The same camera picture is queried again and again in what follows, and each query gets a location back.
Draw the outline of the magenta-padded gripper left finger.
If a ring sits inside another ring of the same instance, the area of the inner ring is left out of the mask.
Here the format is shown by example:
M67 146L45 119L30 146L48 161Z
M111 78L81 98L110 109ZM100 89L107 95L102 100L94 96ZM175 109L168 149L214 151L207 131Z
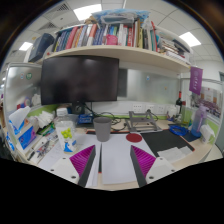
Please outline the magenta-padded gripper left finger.
M85 187L96 156L96 147L89 146L70 158L59 159L50 172L81 187Z

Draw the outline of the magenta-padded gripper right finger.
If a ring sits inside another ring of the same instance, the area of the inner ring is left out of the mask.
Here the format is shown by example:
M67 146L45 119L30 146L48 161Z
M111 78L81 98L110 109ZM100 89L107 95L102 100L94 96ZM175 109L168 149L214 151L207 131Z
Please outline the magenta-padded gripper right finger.
M173 165L164 157L154 157L134 145L130 148L130 157L140 187L173 174L176 171Z

